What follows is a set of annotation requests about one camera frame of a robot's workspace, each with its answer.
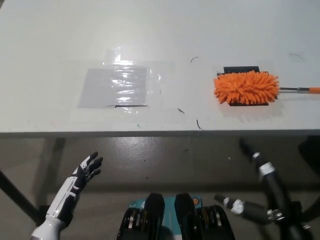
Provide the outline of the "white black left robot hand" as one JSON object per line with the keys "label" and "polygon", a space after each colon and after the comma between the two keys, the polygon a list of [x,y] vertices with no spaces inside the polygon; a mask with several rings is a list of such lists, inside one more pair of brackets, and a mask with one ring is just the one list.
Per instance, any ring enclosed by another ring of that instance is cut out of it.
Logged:
{"label": "white black left robot hand", "polygon": [[82,190],[94,176],[100,174],[102,161],[103,158],[98,157],[97,151],[83,160],[66,178],[46,214],[59,219],[67,227],[73,218]]}

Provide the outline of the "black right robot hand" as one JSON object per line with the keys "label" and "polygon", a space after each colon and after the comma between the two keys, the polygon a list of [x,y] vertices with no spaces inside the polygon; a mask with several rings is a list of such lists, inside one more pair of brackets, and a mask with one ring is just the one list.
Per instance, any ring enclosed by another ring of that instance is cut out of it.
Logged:
{"label": "black right robot hand", "polygon": [[257,203],[216,194],[214,199],[233,214],[261,225],[276,223],[283,226],[302,226],[300,211],[291,201],[278,172],[262,153],[244,138],[239,139],[242,153],[255,166],[258,180],[266,196],[268,207]]}

